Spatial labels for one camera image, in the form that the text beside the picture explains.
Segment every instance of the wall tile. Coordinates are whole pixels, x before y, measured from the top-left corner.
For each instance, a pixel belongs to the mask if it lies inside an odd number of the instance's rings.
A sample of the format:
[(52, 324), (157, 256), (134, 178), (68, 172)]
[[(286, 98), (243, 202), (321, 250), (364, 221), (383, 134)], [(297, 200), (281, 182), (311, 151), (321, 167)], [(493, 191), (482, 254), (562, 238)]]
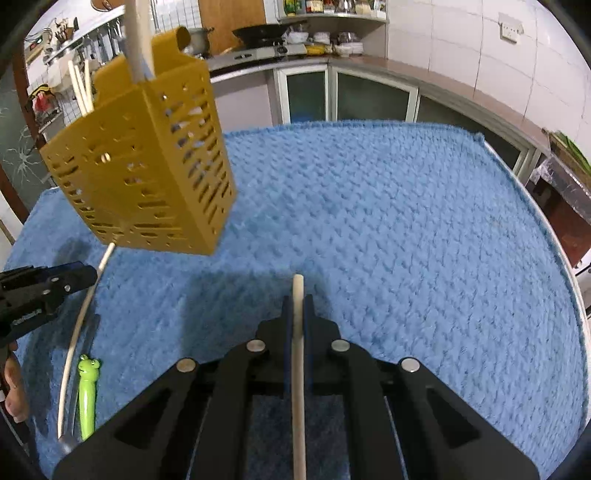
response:
[(534, 76), (536, 42), (527, 35), (521, 35), (517, 44), (501, 39), (501, 26), (484, 19), (482, 33), (482, 54), (500, 60), (526, 74)]
[(476, 90), (490, 95), (513, 110), (525, 113), (532, 80), (507, 64), (482, 55)]
[(388, 14), (390, 26), (396, 30), (431, 36), (431, 5), (411, 1), (392, 2)]
[(452, 8), (433, 7), (433, 38), (480, 51), (482, 17)]
[(522, 0), (482, 0), (482, 16), (498, 22), (499, 13), (521, 21), (524, 35), (537, 38), (535, 6)]
[(577, 115), (569, 105), (537, 82), (532, 86), (525, 117), (538, 127), (561, 130), (571, 138), (577, 137), (581, 124), (580, 114)]
[(535, 9), (538, 21), (538, 42), (558, 52), (567, 62), (588, 70), (581, 52), (556, 17), (539, 5)]
[(591, 124), (591, 76), (587, 77), (585, 82), (585, 107), (583, 110), (583, 120)]
[(538, 43), (534, 80), (547, 87), (564, 103), (583, 113), (585, 77), (554, 50)]
[(482, 15), (482, 0), (432, 0), (433, 5), (457, 8), (473, 15)]
[(471, 48), (433, 39), (429, 70), (474, 86), (480, 54)]
[(585, 121), (581, 122), (577, 137), (572, 138), (571, 140), (574, 140), (579, 150), (583, 152), (583, 155), (585, 155), (588, 160), (591, 160), (591, 123)]
[(390, 29), (388, 34), (388, 58), (390, 60), (428, 69), (430, 56), (430, 37)]

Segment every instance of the table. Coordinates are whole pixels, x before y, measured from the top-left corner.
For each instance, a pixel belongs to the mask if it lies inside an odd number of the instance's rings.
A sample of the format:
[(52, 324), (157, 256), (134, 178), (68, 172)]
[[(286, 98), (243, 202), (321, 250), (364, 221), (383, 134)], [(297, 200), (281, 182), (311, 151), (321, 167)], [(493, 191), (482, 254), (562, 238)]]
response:
[[(420, 359), (547, 477), (587, 422), (589, 332), (546, 220), (482, 136), (344, 122), (235, 132), (226, 146), (239, 195), (214, 255), (111, 257), (78, 349), (102, 361), (97, 423), (177, 359), (213, 360), (250, 339), (302, 273), (344, 338), (377, 358)], [(54, 189), (7, 268), (96, 266), (104, 250)], [(63, 455), (57, 397), (82, 297), (19, 349), (47, 474)], [(308, 411), (309, 475), (342, 478), (339, 399)], [(255, 402), (247, 478), (290, 476), (287, 412)]]

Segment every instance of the black robotic claw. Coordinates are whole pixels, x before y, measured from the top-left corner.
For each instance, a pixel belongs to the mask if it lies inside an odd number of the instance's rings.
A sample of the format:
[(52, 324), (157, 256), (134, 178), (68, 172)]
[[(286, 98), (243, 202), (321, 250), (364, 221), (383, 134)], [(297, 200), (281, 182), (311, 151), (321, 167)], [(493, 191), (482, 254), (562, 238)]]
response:
[[(241, 478), (251, 397), (289, 390), (291, 322), (285, 298), (281, 317), (261, 322), (256, 340), (211, 363), (179, 360), (66, 456), (53, 478)], [(382, 362), (342, 340), (334, 322), (316, 316), (312, 296), (304, 301), (304, 331), (310, 393), (345, 399), (353, 480), (402, 480), (404, 468), (410, 480), (539, 478), (523, 453), (424, 365)]]

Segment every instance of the wooden door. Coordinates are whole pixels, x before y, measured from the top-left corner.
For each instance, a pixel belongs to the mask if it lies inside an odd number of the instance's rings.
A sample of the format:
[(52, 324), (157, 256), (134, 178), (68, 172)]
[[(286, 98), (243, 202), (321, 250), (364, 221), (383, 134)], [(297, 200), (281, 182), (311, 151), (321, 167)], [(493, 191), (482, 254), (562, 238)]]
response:
[(263, 0), (199, 0), (199, 13), (203, 28), (215, 28), (209, 34), (212, 55), (240, 45), (232, 30), (267, 23)]

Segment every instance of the perforated utensil holder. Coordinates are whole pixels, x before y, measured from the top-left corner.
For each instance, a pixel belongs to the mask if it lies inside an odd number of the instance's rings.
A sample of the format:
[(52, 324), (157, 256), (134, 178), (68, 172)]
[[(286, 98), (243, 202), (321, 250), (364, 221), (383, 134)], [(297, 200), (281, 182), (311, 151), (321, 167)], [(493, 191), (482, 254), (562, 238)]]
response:
[(119, 56), (97, 71), (95, 110), (41, 155), (104, 243), (211, 254), (236, 198), (207, 64), (180, 27), (152, 39), (155, 78)]

